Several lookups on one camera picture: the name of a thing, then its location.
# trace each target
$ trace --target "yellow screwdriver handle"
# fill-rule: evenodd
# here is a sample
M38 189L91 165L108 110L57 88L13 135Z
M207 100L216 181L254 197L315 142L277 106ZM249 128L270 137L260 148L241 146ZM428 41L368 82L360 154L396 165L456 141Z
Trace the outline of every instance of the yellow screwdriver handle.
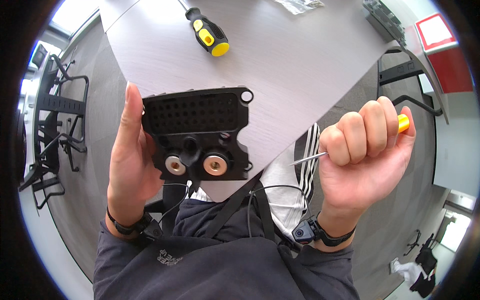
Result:
M404 132L410 127L410 120L406 114L398 115L398 133Z

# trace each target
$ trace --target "wooden table surface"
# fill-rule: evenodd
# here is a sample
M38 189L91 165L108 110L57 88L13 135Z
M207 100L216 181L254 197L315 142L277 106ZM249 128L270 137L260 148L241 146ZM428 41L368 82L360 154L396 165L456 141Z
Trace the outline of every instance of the wooden table surface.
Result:
M382 40L358 0L324 0L325 7L299 15L272 0L186 2L222 27L230 42L227 54L215 58L203 50L176 0L138 1L109 27L108 40L123 75L144 97L192 88L251 89L250 123L238 138L253 163L249 178L396 44ZM102 19L110 13L105 7L100 5ZM204 181L201 187L220 202L245 183Z

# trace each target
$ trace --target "white paper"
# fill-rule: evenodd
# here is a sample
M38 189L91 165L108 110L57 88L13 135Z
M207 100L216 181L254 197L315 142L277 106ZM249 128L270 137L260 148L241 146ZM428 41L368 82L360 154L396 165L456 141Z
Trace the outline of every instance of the white paper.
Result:
M420 23L419 27L423 33L427 46L452 37L440 16L436 16L428 21Z

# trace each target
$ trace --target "hand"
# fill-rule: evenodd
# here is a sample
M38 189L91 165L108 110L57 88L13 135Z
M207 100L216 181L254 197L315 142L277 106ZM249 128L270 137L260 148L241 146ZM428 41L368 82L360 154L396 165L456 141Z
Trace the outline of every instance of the hand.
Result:
M387 97L345 114L320 135L319 172L324 203L318 221L334 237L356 226L373 203L385 198L407 169L415 142L411 111L403 107L410 127L398 133L398 117Z
M162 174L152 162L156 146L142 127L143 102L136 85L128 83L125 107L110 159L108 210L123 226L133 225L143 215L145 202L162 187ZM113 223L106 218L112 232ZM112 234L119 235L114 229Z

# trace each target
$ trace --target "floor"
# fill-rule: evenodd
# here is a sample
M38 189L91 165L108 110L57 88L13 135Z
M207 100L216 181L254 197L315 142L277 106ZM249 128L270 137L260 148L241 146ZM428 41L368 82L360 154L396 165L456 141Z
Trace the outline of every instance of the floor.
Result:
M64 56L68 61L70 54ZM93 277L99 221L107 207L108 167L110 151L116 137L125 99L126 80L115 60L102 24L95 25L80 41L73 55L76 63L70 75L87 75L90 88L86 113L86 145L88 153L73 153L74 164L80 172L70 170L67 156L60 153L60 179L66 193L53 197L48 207L55 224L72 256L87 275ZM389 67L408 60L403 54L387 54L383 66ZM65 84L62 95L80 99L83 83ZM318 124L321 129L334 124L348 111L358 111L368 100L376 98L377 65L325 114ZM384 86L384 95L394 99L399 95L421 99L416 78L409 78ZM374 204L360 219L354 239L355 256L353 277L362 299L385 298L401 284L397 276L388 276L388 262L400 257L401 262L412 260L415 251L407 257L406 244L413 241L415 229L423 233L425 241L436 232L442 220L445 189L432 185L435 134L433 117L410 103L417 140L410 164L394 191ZM316 193L312 209L318 212L323 201L318 175L314 179Z

